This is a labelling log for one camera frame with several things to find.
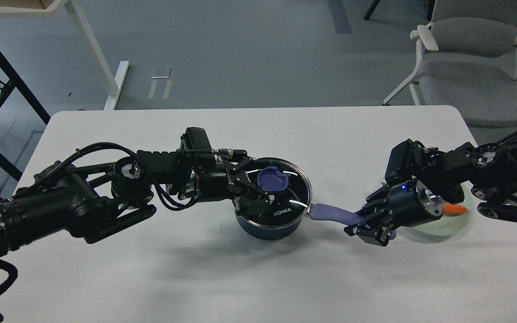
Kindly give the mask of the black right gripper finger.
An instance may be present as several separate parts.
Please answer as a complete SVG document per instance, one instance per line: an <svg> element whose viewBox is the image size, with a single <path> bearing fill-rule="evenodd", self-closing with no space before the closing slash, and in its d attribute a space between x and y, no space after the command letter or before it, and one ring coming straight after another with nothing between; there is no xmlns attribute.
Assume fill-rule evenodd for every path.
<svg viewBox="0 0 517 323"><path fill-rule="evenodd" d="M390 191L393 189L392 185L383 185L378 188L375 192L372 192L366 198L364 204L365 210L379 210L390 208Z"/></svg>
<svg viewBox="0 0 517 323"><path fill-rule="evenodd" d="M354 223L347 225L343 231L348 236L356 236L367 244L380 247L386 247L397 237L392 211L357 211L354 213Z"/></svg>

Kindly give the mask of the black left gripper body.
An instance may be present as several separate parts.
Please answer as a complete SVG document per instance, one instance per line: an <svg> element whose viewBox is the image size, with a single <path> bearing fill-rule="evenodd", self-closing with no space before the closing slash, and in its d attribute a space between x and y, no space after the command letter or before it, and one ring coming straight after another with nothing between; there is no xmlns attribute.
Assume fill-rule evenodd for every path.
<svg viewBox="0 0 517 323"><path fill-rule="evenodd" d="M214 202L234 200L241 194L241 189L234 184L237 165L218 160L213 168L196 172L197 202Z"/></svg>

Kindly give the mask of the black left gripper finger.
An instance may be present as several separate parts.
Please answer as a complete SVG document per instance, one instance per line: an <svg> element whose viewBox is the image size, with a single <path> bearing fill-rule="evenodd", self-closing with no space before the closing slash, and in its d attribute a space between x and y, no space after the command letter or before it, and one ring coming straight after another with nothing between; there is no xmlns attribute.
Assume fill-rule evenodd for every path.
<svg viewBox="0 0 517 323"><path fill-rule="evenodd" d="M258 187L258 177L267 168L267 160L246 158L229 163L229 182L239 187Z"/></svg>
<svg viewBox="0 0 517 323"><path fill-rule="evenodd" d="M250 191L235 197L235 215L245 219L260 217L272 204L273 194Z"/></svg>

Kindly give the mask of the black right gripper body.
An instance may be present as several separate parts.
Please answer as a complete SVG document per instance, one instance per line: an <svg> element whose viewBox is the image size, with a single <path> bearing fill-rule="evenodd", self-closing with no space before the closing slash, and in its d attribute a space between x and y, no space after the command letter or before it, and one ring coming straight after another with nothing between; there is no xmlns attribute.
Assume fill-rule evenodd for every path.
<svg viewBox="0 0 517 323"><path fill-rule="evenodd" d="M394 228L416 227L443 216L443 200L417 179L393 186L388 204Z"/></svg>

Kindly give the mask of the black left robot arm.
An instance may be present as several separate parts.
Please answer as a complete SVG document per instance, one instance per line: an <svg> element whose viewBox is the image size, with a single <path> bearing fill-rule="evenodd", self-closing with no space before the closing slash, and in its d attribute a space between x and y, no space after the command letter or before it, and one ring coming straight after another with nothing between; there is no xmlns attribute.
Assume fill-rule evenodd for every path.
<svg viewBox="0 0 517 323"><path fill-rule="evenodd" d="M172 211L232 200L243 215L258 215L274 196L244 176L252 163L244 150L134 153L114 143L91 144L0 200L0 256L61 230L96 243L150 218L157 210L153 198Z"/></svg>

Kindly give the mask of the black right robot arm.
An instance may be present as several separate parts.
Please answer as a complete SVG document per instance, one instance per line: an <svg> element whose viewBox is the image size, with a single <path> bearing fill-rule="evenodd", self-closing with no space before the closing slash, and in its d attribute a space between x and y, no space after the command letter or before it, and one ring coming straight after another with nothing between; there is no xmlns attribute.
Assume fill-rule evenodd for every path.
<svg viewBox="0 0 517 323"><path fill-rule="evenodd" d="M517 223L517 131L497 143L467 142L447 153L407 139L391 150L385 181L345 227L347 235L385 247L399 227L437 221L444 202L462 202L464 182L481 200L482 215Z"/></svg>

